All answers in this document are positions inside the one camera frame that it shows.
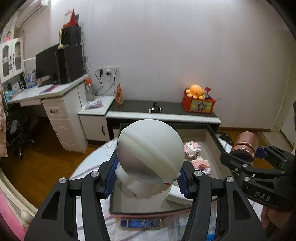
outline air conditioner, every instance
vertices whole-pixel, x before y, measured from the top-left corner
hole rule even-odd
[[[18,17],[16,26],[22,27],[26,21],[47,7],[49,0],[35,0]]]

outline orange octopus plush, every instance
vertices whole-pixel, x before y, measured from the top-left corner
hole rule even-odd
[[[192,85],[190,89],[186,90],[187,96],[192,97],[193,99],[205,99],[203,90],[199,85]]]

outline red box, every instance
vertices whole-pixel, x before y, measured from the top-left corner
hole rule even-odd
[[[212,113],[215,100],[212,97],[208,100],[193,99],[188,97],[186,91],[184,91],[184,96],[182,104],[186,111],[188,112],[198,112],[198,113]]]

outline black speaker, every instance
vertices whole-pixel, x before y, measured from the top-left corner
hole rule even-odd
[[[68,26],[62,29],[61,44],[74,45],[80,44],[81,28],[79,26]]]
[[[70,83],[83,76],[81,45],[69,45],[55,52],[57,77],[60,84]]]

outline open drawer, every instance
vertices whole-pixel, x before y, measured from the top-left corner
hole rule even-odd
[[[129,124],[121,124],[120,131]],[[181,137],[183,143],[195,141],[201,145],[199,156],[209,160],[211,165],[210,177],[225,179],[232,176],[231,171],[220,162],[220,155],[224,152],[222,145],[214,131],[208,124],[182,123],[169,124]],[[184,155],[185,161],[191,161]],[[150,199],[140,199],[129,191],[119,180],[116,181],[110,199],[110,214],[120,217],[147,217],[174,214],[189,210],[182,204],[166,200],[169,190],[153,196]]]

